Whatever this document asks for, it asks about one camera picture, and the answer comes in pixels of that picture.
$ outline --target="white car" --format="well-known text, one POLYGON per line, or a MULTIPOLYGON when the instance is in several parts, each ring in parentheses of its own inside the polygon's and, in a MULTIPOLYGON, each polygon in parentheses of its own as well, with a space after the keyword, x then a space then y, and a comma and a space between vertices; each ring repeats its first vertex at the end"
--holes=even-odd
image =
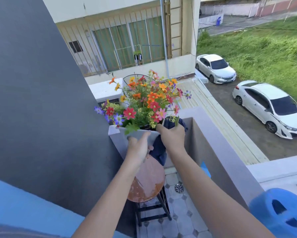
POLYGON ((281 138, 297 137, 297 102, 281 89, 267 83, 247 80, 233 90, 233 98, 281 138))
POLYGON ((237 77, 237 73, 221 56, 216 54, 203 54, 196 58, 196 69, 201 71, 210 82, 227 83, 237 77))

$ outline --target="green lawn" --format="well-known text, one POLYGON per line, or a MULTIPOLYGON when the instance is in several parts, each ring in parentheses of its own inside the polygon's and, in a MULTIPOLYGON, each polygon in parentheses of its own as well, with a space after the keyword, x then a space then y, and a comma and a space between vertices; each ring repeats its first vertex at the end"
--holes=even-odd
POLYGON ((273 84, 297 100, 297 16, 218 36, 201 34, 197 54, 218 54, 241 80, 273 84))

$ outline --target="hand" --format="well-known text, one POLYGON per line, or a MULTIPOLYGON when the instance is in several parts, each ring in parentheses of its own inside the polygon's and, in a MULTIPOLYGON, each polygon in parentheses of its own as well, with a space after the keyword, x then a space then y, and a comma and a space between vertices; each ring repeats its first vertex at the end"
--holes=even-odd
POLYGON ((156 130, 160 133, 168 153, 185 152, 185 128, 182 125, 178 124, 174 128, 167 129, 163 125, 158 124, 156 130))
POLYGON ((129 144, 127 146, 127 155, 125 160, 132 165, 137 171, 145 160, 149 151, 153 150, 153 146, 147 146, 147 138, 151 132, 144 132, 140 140, 134 137, 128 137, 129 144))

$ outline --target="navy blue cloth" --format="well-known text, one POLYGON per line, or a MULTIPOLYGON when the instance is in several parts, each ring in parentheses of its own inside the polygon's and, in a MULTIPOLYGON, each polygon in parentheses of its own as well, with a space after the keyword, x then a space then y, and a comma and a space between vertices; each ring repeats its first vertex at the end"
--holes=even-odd
MULTIPOLYGON (((179 119, 179 124, 181 124, 185 128, 185 132, 188 130, 186 127, 186 124, 182 119, 179 119)), ((175 123, 169 121, 168 119, 165 119, 164 127, 171 129, 175 127, 175 123)), ((153 143, 154 149, 149 152, 151 156, 153 156, 162 166, 164 166, 166 162, 166 148, 162 142, 162 139, 160 135, 157 136, 153 143)))

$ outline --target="tiled floor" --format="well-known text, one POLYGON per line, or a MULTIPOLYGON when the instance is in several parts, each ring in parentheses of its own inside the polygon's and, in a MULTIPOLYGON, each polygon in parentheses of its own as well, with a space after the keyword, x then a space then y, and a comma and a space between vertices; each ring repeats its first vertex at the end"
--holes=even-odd
MULTIPOLYGON (((206 224, 200 217, 192 200, 184 188, 182 194, 175 191, 176 184, 182 184, 176 174, 166 175, 165 192, 172 220, 163 218, 142 223, 138 227, 138 238, 212 238, 206 224)), ((142 203, 141 206, 159 204, 157 198, 142 203)), ((154 216, 165 213, 162 208, 144 211, 141 217, 154 216)))

